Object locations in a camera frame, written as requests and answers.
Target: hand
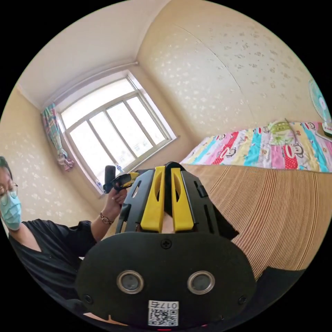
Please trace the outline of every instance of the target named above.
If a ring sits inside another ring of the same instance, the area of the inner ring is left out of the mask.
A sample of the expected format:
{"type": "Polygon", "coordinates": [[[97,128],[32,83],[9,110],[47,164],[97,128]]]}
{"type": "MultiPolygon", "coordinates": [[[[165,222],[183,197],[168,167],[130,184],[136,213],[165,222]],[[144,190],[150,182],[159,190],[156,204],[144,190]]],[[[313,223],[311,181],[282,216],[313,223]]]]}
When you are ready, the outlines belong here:
{"type": "Polygon", "coordinates": [[[112,188],[109,194],[107,194],[106,204],[102,211],[103,216],[109,220],[114,220],[120,214],[121,205],[125,201],[126,196],[126,189],[117,192],[112,188]]]}

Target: black hair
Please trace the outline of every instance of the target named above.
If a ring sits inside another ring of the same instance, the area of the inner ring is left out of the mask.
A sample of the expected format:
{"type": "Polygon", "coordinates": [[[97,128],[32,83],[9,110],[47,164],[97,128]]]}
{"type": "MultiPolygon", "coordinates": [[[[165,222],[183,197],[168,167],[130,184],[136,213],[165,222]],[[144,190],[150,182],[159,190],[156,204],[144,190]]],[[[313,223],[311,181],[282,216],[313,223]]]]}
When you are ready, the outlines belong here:
{"type": "Polygon", "coordinates": [[[5,167],[8,170],[11,179],[13,180],[13,175],[11,173],[11,170],[8,166],[8,163],[7,163],[6,159],[3,156],[0,156],[0,167],[5,167]]]}

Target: wooden panel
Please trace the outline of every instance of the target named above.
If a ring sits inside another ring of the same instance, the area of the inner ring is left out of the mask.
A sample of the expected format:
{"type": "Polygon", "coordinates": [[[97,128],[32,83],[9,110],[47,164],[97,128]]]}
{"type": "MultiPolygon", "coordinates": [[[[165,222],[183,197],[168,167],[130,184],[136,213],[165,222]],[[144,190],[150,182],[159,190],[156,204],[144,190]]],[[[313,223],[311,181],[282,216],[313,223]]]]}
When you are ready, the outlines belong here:
{"type": "Polygon", "coordinates": [[[301,270],[327,232],[332,174],[226,165],[184,165],[240,232],[233,240],[256,278],[267,266],[301,270]]]}

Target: ceiling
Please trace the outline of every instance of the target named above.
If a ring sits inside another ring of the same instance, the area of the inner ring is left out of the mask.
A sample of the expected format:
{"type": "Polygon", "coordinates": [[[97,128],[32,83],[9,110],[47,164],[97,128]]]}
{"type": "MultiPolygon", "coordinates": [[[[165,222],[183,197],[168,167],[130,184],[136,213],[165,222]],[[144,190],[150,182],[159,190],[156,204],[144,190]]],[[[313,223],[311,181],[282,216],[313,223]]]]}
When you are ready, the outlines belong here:
{"type": "Polygon", "coordinates": [[[38,109],[61,87],[136,60],[144,36],[170,0],[127,0],[97,10],[55,36],[18,80],[38,109]]]}

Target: sticker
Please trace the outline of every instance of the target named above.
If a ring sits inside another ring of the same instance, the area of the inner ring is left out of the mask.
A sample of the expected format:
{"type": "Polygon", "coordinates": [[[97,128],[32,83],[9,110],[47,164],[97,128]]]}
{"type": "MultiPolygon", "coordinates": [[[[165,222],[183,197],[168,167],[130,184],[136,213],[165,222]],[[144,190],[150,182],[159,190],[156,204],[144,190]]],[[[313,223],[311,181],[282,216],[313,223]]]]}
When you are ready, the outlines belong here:
{"type": "Polygon", "coordinates": [[[179,303],[167,301],[149,301],[148,325],[178,326],[179,303]]]}

